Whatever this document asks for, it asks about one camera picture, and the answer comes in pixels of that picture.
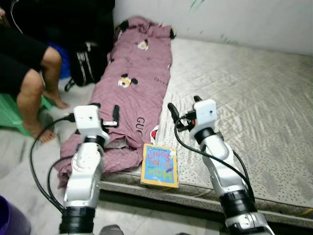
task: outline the mattress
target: mattress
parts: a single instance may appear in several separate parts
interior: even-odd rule
[[[172,102],[182,114],[199,95],[216,101],[216,129],[243,159],[267,220],[313,228],[312,57],[187,39],[171,47],[156,143],[177,149],[179,188],[141,185],[140,167],[106,176],[102,188],[222,211],[202,157],[176,141],[167,110]]]

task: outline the black shorts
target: black shorts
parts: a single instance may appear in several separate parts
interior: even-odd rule
[[[41,70],[48,46],[0,25],[0,93],[17,96],[26,73]]]

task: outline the person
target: person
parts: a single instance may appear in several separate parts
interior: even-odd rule
[[[42,94],[59,109],[69,107],[58,90],[62,59],[52,47],[5,27],[5,11],[1,8],[0,16],[0,93],[16,97],[24,128],[37,137],[43,130],[37,119]],[[54,137],[47,130],[40,141]]]

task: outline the book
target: book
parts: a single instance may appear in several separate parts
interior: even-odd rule
[[[178,188],[176,149],[146,143],[143,147],[141,183]]]

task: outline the purple bucket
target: purple bucket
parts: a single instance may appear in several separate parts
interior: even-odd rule
[[[30,228],[25,215],[0,196],[0,235],[30,235]]]

